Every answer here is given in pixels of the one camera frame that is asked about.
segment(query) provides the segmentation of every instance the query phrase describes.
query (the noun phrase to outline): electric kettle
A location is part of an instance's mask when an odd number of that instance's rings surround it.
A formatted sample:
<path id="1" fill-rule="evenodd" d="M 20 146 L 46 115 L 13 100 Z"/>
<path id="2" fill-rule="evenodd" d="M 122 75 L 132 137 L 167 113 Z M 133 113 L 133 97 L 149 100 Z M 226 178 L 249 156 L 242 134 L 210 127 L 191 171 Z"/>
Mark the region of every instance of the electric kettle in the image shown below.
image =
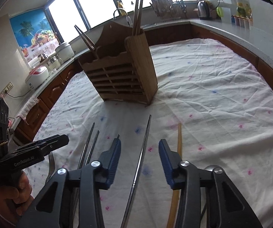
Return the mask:
<path id="1" fill-rule="evenodd" d="M 198 13 L 200 20 L 212 20 L 210 8 L 206 1 L 200 1 L 198 3 Z"/>

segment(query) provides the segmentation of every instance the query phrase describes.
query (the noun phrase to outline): wooden utensil holder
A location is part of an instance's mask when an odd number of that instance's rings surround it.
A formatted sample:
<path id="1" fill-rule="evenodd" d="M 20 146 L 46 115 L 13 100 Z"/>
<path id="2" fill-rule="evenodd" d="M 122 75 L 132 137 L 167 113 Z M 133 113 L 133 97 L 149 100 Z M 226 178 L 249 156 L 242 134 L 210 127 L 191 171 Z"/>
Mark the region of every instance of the wooden utensil holder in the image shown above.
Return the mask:
<path id="1" fill-rule="evenodd" d="M 103 100 L 149 105 L 158 87 L 145 33 L 141 30 L 139 35 L 126 37 L 124 32 L 131 35 L 131 28 L 114 24 L 104 27 L 96 53 L 83 54 L 79 63 Z M 114 37 L 110 37 L 112 28 L 118 31 L 112 32 Z"/>

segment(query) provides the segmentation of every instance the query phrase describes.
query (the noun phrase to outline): kitchen counter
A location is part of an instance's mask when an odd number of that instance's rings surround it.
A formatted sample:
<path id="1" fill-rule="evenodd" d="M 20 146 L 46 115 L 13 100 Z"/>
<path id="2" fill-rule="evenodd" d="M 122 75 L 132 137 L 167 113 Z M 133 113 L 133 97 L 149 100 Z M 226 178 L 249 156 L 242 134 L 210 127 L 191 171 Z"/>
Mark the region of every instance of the kitchen counter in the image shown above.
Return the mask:
<path id="1" fill-rule="evenodd" d="M 176 20 L 168 22 L 160 22 L 152 25 L 145 25 L 142 28 L 145 31 L 154 30 L 163 27 L 169 27 L 174 25 L 184 25 L 192 24 L 198 27 L 208 29 L 214 33 L 220 34 L 237 44 L 248 49 L 264 62 L 266 62 L 270 67 L 273 68 L 273 36 L 260 30 L 252 27 L 251 30 L 247 30 L 242 27 L 237 27 L 235 24 L 222 23 L 221 21 L 205 21 L 199 19 L 189 19 L 189 20 Z M 85 49 L 77 54 L 70 60 L 66 61 L 55 74 L 48 77 L 48 79 L 40 85 L 35 91 L 31 92 L 24 100 L 26 103 L 27 100 L 33 95 L 38 97 L 42 91 L 75 59 L 77 59 L 82 54 L 88 52 L 89 49 Z M 11 129 L 15 130 L 17 125 L 20 122 L 20 118 L 15 119 Z"/>

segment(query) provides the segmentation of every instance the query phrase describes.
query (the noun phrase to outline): faucet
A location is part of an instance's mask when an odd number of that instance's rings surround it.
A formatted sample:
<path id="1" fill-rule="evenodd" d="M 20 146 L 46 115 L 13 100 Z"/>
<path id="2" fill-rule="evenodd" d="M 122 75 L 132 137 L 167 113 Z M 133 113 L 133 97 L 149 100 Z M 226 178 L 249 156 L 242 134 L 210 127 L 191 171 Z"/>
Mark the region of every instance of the faucet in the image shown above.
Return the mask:
<path id="1" fill-rule="evenodd" d="M 114 12 L 113 12 L 113 19 L 115 19 L 116 18 L 116 11 L 119 11 L 120 12 L 120 10 L 123 10 L 124 12 L 125 12 L 125 14 L 126 14 L 126 16 L 128 16 L 127 15 L 127 12 L 125 11 L 125 9 L 123 9 L 123 8 L 121 8 L 121 7 L 118 7 Z"/>
<path id="2" fill-rule="evenodd" d="M 172 5 L 170 6 L 170 9 L 173 9 L 173 5 L 174 5 L 174 4 L 180 5 L 181 10 L 182 10 L 184 13 L 186 13 L 186 5 L 185 5 L 185 3 L 184 3 L 183 0 L 173 2 Z"/>
<path id="3" fill-rule="evenodd" d="M 116 18 L 115 14 L 116 14 L 116 11 L 117 11 L 117 10 L 118 10 L 119 12 L 120 12 L 120 10 L 123 10 L 123 11 L 125 12 L 125 14 L 126 14 L 126 21 L 127 21 L 127 23 L 128 23 L 129 26 L 132 26 L 132 20 L 131 20 L 130 16 L 127 14 L 127 12 L 125 11 L 125 9 L 123 9 L 123 8 L 121 8 L 121 7 L 118 7 L 118 8 L 113 12 L 113 19 Z"/>

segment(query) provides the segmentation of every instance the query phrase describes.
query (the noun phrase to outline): bottle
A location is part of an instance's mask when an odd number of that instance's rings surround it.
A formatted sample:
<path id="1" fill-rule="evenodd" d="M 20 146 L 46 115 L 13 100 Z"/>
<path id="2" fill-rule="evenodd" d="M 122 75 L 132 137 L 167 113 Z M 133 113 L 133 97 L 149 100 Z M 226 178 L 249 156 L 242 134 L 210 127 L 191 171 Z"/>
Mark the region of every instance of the bottle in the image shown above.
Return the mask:
<path id="1" fill-rule="evenodd" d="M 237 11 L 238 11 L 239 16 L 246 17 L 245 8 L 243 7 L 243 4 L 238 2 L 237 5 L 238 5 Z"/>
<path id="2" fill-rule="evenodd" d="M 247 3 L 245 4 L 245 14 L 247 18 L 250 18 L 251 8 Z"/>
<path id="3" fill-rule="evenodd" d="M 120 1 L 116 1 L 116 2 L 118 4 L 118 8 L 125 9 L 123 3 L 121 3 Z M 121 14 L 121 16 L 126 15 L 126 13 L 123 10 L 121 10 L 121 9 L 119 10 L 119 13 Z"/>

